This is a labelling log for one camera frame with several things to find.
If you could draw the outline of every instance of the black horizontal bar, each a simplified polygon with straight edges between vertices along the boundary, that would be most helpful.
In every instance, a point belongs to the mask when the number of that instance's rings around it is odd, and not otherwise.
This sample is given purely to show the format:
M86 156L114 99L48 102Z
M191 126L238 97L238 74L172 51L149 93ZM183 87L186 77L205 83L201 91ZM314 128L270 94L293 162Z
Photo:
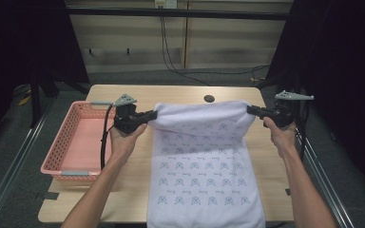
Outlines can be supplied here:
M196 9L121 9L121 8L89 8L89 7L65 7L65 8L42 8L22 7L18 11L57 12L77 15L118 15L118 16L155 16L155 17L192 17L192 18L227 18L227 19L252 19L285 21L289 18L288 13L274 12L250 12L250 11L213 11Z

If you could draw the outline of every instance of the person's right arm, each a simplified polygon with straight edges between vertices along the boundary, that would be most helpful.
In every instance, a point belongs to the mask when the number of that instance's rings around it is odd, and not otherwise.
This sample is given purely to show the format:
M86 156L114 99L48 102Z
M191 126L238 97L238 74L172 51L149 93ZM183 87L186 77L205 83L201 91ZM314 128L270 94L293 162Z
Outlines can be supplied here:
M311 182L296 150L295 124L280 129L270 118L263 120L286 167L296 227L336 227L331 211Z

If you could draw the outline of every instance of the person's left arm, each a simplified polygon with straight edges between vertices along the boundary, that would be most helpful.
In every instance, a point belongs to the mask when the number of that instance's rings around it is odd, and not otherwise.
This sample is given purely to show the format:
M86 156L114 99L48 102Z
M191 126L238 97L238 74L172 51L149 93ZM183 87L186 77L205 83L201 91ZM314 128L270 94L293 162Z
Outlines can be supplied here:
M127 136L122 135L114 127L111 128L111 156L106 166L67 215L61 227L97 227L115 180L131 155L135 142L144 133L146 127L146 124L142 124L135 132Z

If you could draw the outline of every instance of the table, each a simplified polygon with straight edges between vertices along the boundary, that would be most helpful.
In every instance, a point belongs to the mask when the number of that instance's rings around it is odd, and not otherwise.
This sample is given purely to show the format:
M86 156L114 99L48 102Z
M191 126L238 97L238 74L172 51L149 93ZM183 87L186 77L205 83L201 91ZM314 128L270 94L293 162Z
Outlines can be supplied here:
M175 85L94 85L88 101L115 101L124 93L138 102L137 112L152 110L156 103L205 104L205 95L215 102L245 100L264 106L260 92L250 87L175 86ZM286 171L277 149L270 141L269 129L256 118L245 135L256 174L267 221L293 220ZM138 139L135 150L122 169L108 197L102 222L146 222L150 184L153 131L150 127ZM53 180L49 192L59 193L57 200L45 199L38 218L42 222L62 222L91 183Z

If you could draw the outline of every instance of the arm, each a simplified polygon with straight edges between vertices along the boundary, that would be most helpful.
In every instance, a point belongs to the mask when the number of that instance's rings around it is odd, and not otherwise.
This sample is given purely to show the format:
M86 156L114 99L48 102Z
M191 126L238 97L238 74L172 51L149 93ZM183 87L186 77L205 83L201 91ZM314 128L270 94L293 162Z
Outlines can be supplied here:
M286 167L296 226L336 227L331 211L311 182L296 150L295 124L280 129L270 118L263 120L271 130L271 141Z
M123 136L114 127L111 128L111 156L105 168L67 215L61 227L97 227L112 186L146 127L146 124L142 124L128 136Z

